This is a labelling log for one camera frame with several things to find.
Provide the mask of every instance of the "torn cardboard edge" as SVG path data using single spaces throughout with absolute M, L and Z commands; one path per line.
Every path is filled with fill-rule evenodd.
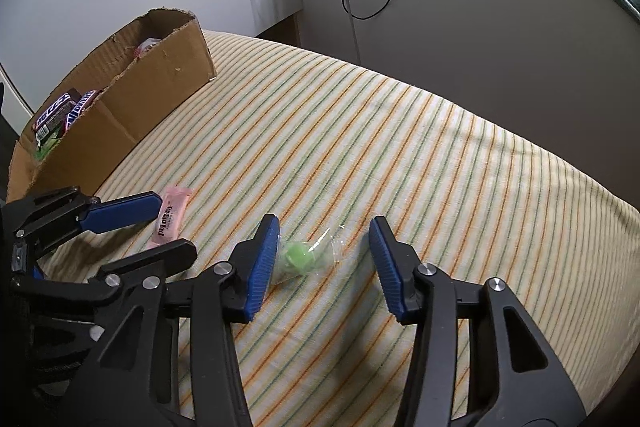
M 161 41 L 134 57 L 148 38 Z M 73 68 L 27 123 L 9 167 L 7 200 L 70 185 L 95 194 L 156 125 L 215 76 L 193 13 L 160 8 L 138 17 Z M 38 162 L 32 124 L 71 88 L 103 91 Z

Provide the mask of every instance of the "barcode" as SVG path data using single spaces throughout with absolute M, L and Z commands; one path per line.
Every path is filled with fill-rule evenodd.
M 40 147 L 40 142 L 46 138 L 47 134 L 49 134 L 49 127 L 47 127 L 47 124 L 45 123 L 36 131 L 36 142 L 38 147 Z

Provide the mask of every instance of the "metal bolt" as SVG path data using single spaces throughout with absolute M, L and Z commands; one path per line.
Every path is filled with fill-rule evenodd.
M 227 261 L 222 261 L 221 263 L 216 263 L 213 265 L 213 271 L 218 275 L 226 275 L 228 273 L 231 273 L 231 270 L 233 269 L 234 267 L 231 266 L 231 263 L 228 263 Z
M 433 275 L 438 269 L 431 263 L 418 264 L 418 272 L 422 275 Z
M 117 273 L 108 274 L 107 277 L 104 278 L 104 281 L 107 283 L 107 286 L 111 286 L 112 288 L 120 286 L 120 276 Z
M 493 291 L 501 292 L 506 287 L 507 285 L 504 283 L 502 279 L 499 279 L 497 277 L 493 277 L 489 279 L 489 288 L 491 288 Z
M 145 290 L 154 290 L 158 288 L 159 285 L 160 285 L 160 278 L 156 277 L 155 275 L 150 275 L 142 282 L 142 287 Z
M 91 328 L 89 328 L 89 336 L 95 342 L 100 340 L 100 337 L 102 336 L 103 333 L 104 333 L 104 328 L 102 326 L 98 326 L 97 324 L 94 324 L 93 326 L 91 326 Z

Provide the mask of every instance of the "striped fabric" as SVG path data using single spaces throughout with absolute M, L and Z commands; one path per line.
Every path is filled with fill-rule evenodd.
M 254 425 L 392 425 L 414 327 L 388 313 L 367 248 L 384 215 L 457 279 L 504 278 L 560 356 L 588 410 L 640 341 L 640 216 L 571 165 L 434 94 L 274 42 L 205 32 L 218 77 L 167 117 L 97 195 L 194 189 L 183 237 L 194 276 L 276 214 L 285 239 L 344 225 L 330 277 L 269 290 L 234 330 Z M 143 250 L 152 227 L 60 248 L 46 271 L 83 281 Z M 182 411 L 193 415 L 188 322 Z M 461 325 L 454 411 L 465 411 Z

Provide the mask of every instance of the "green candy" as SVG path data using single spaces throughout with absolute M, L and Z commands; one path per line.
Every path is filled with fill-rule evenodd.
M 306 273 L 315 261 L 313 252 L 309 252 L 305 243 L 292 243 L 287 248 L 285 258 L 299 274 Z

